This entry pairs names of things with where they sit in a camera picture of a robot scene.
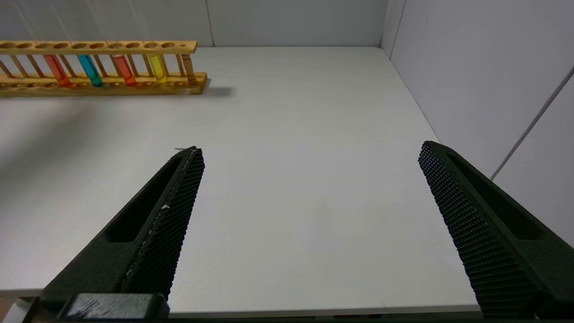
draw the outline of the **white wall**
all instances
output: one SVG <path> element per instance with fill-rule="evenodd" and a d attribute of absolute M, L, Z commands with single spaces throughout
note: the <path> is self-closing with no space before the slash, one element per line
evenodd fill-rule
<path fill-rule="evenodd" d="M 391 60 L 439 140 L 491 176 L 574 64 L 572 13 L 571 0 L 406 0 Z"/>
<path fill-rule="evenodd" d="M 375 46 L 381 43 L 388 0 L 133 0 L 149 37 L 127 0 L 16 0 L 37 39 L 197 40 L 200 46 Z M 31 39 L 13 0 L 0 0 L 0 39 Z"/>
<path fill-rule="evenodd" d="M 574 247 L 574 79 L 560 91 L 494 182 Z"/>

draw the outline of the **blue test tube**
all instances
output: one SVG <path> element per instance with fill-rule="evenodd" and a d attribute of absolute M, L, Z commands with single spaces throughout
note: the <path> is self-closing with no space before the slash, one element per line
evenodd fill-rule
<path fill-rule="evenodd" d="M 98 70 L 96 70 L 92 58 L 89 55 L 78 55 L 77 58 L 80 60 L 80 64 L 82 64 L 82 67 L 84 68 L 84 71 L 86 71 L 86 75 L 90 79 L 90 82 L 92 82 L 92 85 L 102 87 L 104 82 L 98 74 Z"/>

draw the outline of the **orange test tube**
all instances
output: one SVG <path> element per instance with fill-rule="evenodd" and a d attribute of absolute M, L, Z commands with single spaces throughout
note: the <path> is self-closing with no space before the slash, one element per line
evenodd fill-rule
<path fill-rule="evenodd" d="M 61 87 L 72 86 L 72 82 L 70 82 L 68 75 L 66 75 L 66 72 L 64 72 L 64 69 L 62 68 L 62 65 L 60 64 L 60 61 L 56 55 L 44 55 L 44 59 L 46 60 L 46 63 L 48 63 L 48 67 L 54 74 L 54 77 Z"/>
<path fill-rule="evenodd" d="M 114 55 L 115 64 L 118 66 L 119 72 L 122 74 L 123 79 L 126 81 L 127 86 L 135 86 L 134 74 L 131 72 L 130 67 L 127 65 L 127 60 L 123 55 Z"/>

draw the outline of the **table surface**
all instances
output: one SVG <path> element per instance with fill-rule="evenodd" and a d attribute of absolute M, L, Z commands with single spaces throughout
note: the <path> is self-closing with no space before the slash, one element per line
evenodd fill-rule
<path fill-rule="evenodd" d="M 37 295 L 177 151 L 174 317 L 478 310 L 378 48 L 200 48 L 202 96 L 0 100 L 0 295 Z"/>

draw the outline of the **yellow liquid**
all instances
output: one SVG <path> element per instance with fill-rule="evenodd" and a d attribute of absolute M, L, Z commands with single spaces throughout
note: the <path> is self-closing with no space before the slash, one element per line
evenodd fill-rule
<path fill-rule="evenodd" d="M 149 55 L 149 61 L 152 64 L 153 72 L 156 75 L 157 83 L 167 82 L 168 76 L 164 71 L 164 66 L 161 64 L 160 57 L 156 54 Z"/>

